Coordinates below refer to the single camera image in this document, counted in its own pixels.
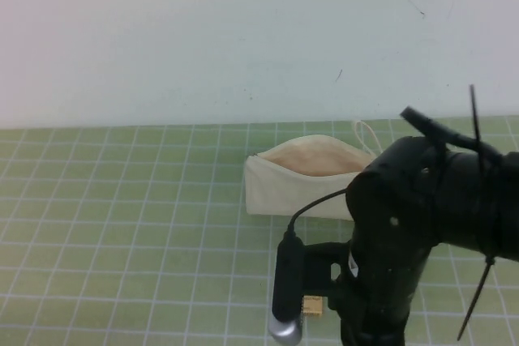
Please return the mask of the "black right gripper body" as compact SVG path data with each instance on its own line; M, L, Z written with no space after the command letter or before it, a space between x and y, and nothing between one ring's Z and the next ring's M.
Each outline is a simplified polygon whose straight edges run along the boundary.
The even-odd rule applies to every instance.
M341 267L332 308L344 345L403 345L410 306L436 241L333 242Z

